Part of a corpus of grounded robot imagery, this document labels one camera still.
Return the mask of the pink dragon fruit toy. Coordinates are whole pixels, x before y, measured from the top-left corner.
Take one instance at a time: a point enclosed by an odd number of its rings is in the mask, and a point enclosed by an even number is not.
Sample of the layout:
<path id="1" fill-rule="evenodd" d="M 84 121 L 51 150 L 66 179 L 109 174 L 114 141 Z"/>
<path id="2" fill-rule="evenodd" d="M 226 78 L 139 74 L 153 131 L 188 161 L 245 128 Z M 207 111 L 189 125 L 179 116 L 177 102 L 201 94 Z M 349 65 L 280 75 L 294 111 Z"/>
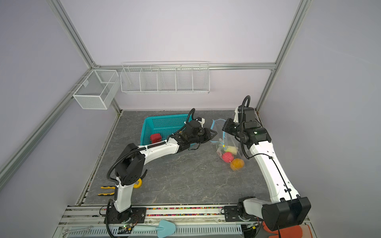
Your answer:
<path id="1" fill-rule="evenodd" d="M 234 155 L 231 152 L 225 152 L 221 156 L 222 160 L 226 163 L 231 163 L 234 160 Z"/>

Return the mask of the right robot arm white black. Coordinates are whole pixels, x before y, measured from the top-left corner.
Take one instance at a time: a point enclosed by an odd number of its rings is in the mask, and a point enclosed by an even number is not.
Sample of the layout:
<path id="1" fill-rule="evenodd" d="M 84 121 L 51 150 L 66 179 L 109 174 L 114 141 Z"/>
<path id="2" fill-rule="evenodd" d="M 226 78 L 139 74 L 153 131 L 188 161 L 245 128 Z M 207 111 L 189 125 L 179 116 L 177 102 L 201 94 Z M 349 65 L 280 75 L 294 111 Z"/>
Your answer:
<path id="1" fill-rule="evenodd" d="M 247 220 L 257 217 L 271 231 L 286 229 L 304 222 L 311 209 L 307 197 L 302 197 L 288 179 L 274 150 L 268 131 L 250 107 L 246 96 L 235 110 L 235 117 L 228 118 L 222 130 L 233 136 L 240 144 L 247 160 L 255 159 L 269 190 L 269 201 L 256 197 L 241 198 L 237 204 L 240 217 Z"/>

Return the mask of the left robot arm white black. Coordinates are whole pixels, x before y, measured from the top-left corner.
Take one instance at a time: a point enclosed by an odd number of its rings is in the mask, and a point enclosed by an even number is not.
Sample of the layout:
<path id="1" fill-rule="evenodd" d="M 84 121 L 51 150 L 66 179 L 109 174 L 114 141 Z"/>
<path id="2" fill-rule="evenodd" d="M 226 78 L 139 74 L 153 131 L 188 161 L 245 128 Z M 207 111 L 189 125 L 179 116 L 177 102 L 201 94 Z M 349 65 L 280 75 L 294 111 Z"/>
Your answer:
<path id="1" fill-rule="evenodd" d="M 105 222 L 124 223 L 133 217 L 132 194 L 134 184 L 144 177 L 146 164 L 161 157 L 190 150 L 211 141 L 217 132 L 204 127 L 204 118 L 194 118 L 191 109 L 183 126 L 167 136 L 165 140 L 149 145 L 128 144 L 122 154 L 106 173 L 106 178 L 115 183 L 114 199 L 108 205 Z"/>

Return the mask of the red pepper toy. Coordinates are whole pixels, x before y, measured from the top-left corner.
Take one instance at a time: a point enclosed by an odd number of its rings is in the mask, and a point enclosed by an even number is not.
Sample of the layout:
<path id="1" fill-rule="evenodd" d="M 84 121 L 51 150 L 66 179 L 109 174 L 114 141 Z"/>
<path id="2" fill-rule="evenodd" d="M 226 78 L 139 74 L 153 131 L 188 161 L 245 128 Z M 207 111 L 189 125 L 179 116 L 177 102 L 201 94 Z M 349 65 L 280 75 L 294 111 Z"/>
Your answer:
<path id="1" fill-rule="evenodd" d="M 151 144 L 159 143 L 162 141 L 162 136 L 159 133 L 155 133 L 155 134 L 152 134 L 149 139 Z"/>

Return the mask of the orange gloved hand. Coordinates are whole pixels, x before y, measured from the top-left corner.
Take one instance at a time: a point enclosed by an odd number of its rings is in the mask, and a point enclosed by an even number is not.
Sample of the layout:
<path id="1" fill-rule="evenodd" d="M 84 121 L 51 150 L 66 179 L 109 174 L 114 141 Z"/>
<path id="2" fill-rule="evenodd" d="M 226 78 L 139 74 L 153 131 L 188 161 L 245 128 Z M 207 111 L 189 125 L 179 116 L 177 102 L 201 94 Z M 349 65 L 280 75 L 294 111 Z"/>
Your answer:
<path id="1" fill-rule="evenodd" d="M 306 233 L 307 236 L 304 234 L 304 229 L 302 226 L 293 226 L 290 228 L 280 229 L 277 231 L 271 231 L 265 222 L 262 222 L 262 227 L 267 233 L 270 233 L 270 238 L 311 238 L 311 232 L 308 231 Z"/>

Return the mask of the clear zip top bag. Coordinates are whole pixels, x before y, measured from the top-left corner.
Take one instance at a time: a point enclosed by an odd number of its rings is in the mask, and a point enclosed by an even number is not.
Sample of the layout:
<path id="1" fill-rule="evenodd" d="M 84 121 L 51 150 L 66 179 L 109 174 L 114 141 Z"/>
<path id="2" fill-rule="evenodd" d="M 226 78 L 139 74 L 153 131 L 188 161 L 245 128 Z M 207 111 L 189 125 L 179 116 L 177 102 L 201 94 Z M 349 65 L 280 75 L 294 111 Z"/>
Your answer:
<path id="1" fill-rule="evenodd" d="M 211 129 L 213 131 L 217 132 L 216 137 L 214 137 L 210 142 L 216 146 L 216 153 L 222 160 L 221 156 L 224 153 L 220 148 L 220 144 L 225 144 L 225 145 L 230 145 L 230 146 L 236 146 L 238 148 L 238 153 L 237 155 L 234 155 L 234 159 L 242 159 L 242 150 L 239 142 L 234 138 L 234 136 L 229 135 L 225 132 L 222 131 L 222 127 L 224 126 L 224 123 L 226 120 L 224 119 L 217 119 L 213 120 Z"/>

